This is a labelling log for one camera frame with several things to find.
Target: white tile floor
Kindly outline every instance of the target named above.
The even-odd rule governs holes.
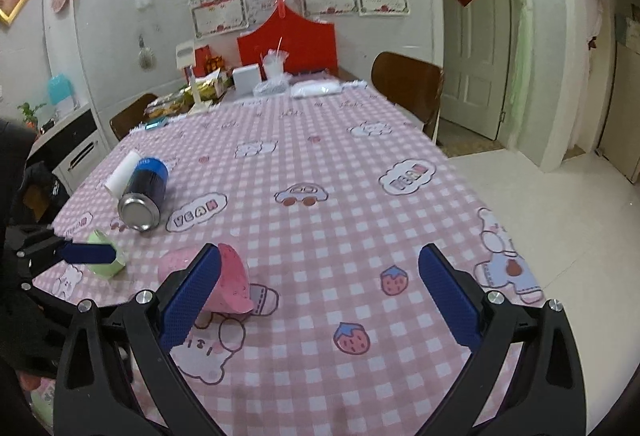
[[[506,150],[451,161],[494,209],[546,297],[565,305],[590,431],[640,362],[640,189],[595,155],[546,174]]]

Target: can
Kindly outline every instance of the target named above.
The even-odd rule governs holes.
[[[118,214],[127,227],[144,232],[160,224],[168,178],[168,169],[157,158],[143,158],[138,162],[118,201]]]

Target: screw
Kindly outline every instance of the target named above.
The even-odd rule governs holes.
[[[151,290],[139,291],[136,294],[136,302],[138,304],[147,304],[148,302],[151,302],[151,299],[153,299],[153,297],[154,293]]]
[[[504,302],[504,295],[502,295],[499,291],[491,291],[486,295],[487,299],[491,304],[502,304]]]
[[[78,303],[78,311],[84,313],[89,310],[91,310],[91,299],[82,299],[82,301]]]
[[[553,311],[562,311],[564,309],[564,306],[558,299],[549,299],[546,303]]]

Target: blue gripper pad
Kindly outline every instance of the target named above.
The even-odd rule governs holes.
[[[447,268],[426,246],[418,256],[418,272],[456,342],[476,351],[482,342],[478,310],[456,281],[450,265]]]
[[[56,256],[70,265],[110,265],[116,249],[100,243],[66,243],[56,250]]]
[[[164,308],[160,330],[160,347],[169,352],[184,342],[220,278],[222,258],[218,247],[212,245],[200,257],[191,272],[180,284],[174,297]]]

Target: pink crumpled object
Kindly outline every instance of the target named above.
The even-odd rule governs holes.
[[[214,313],[247,313],[254,309],[254,302],[249,297],[249,277],[242,259],[232,246],[219,243],[218,250],[222,258],[220,278],[202,310]],[[170,273],[187,268],[199,252],[199,248],[188,247],[162,256],[158,263],[158,281],[162,283]]]

